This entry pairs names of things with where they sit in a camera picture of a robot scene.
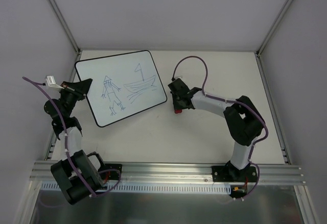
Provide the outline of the red whiteboard eraser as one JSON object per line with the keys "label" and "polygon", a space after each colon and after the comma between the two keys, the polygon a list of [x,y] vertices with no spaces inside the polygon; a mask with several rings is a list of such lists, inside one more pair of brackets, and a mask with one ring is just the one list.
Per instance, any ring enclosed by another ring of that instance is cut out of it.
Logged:
{"label": "red whiteboard eraser", "polygon": [[176,109],[176,110],[174,110],[174,113],[175,114],[180,114],[180,113],[182,113],[182,109]]}

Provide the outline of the white board with black frame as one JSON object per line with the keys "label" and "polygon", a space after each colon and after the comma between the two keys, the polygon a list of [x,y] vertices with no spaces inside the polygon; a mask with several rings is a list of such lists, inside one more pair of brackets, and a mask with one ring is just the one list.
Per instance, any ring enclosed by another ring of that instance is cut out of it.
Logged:
{"label": "white board with black frame", "polygon": [[92,80],[86,99],[100,128],[168,99],[148,50],[80,60],[75,70],[80,81]]}

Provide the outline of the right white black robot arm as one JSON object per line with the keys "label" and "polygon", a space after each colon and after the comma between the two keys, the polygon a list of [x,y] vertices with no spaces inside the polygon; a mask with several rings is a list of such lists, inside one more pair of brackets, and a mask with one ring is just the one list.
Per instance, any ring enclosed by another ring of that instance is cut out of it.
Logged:
{"label": "right white black robot arm", "polygon": [[249,175],[250,158],[258,143],[265,122],[247,96],[234,101],[205,94],[203,89],[190,89],[180,78],[168,85],[175,113],[185,109],[204,110],[223,117],[232,139],[235,141],[231,159],[218,172],[226,181],[244,181]]}

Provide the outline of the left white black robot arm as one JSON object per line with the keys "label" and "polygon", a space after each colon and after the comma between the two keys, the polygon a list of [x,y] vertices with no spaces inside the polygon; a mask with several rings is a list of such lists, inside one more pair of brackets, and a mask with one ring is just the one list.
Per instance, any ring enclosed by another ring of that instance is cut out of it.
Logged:
{"label": "left white black robot arm", "polygon": [[51,173],[69,204],[74,205],[87,196],[95,196],[103,186],[106,165],[99,155],[92,162],[82,149],[82,128],[72,111],[76,102],[86,98],[92,79],[79,82],[62,82],[58,85],[53,76],[45,77],[45,86],[57,89],[58,99],[49,99],[44,111],[52,119],[52,128],[58,140],[63,141],[62,159],[51,166]]}

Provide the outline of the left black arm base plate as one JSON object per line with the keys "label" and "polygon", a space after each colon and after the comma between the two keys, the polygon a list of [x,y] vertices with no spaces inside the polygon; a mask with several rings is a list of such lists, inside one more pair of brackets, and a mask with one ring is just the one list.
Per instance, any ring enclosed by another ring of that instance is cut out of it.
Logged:
{"label": "left black arm base plate", "polygon": [[110,180],[118,181],[121,178],[122,168],[122,164],[104,163],[100,166],[98,173],[105,182]]}

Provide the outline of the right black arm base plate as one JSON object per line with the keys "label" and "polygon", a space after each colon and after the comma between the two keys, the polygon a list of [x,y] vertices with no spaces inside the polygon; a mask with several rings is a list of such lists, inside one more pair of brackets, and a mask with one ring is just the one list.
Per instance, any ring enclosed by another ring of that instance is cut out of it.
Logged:
{"label": "right black arm base plate", "polygon": [[214,182],[245,182],[248,180],[254,183],[258,179],[255,166],[247,166],[242,170],[233,168],[232,166],[212,166],[212,177]]}

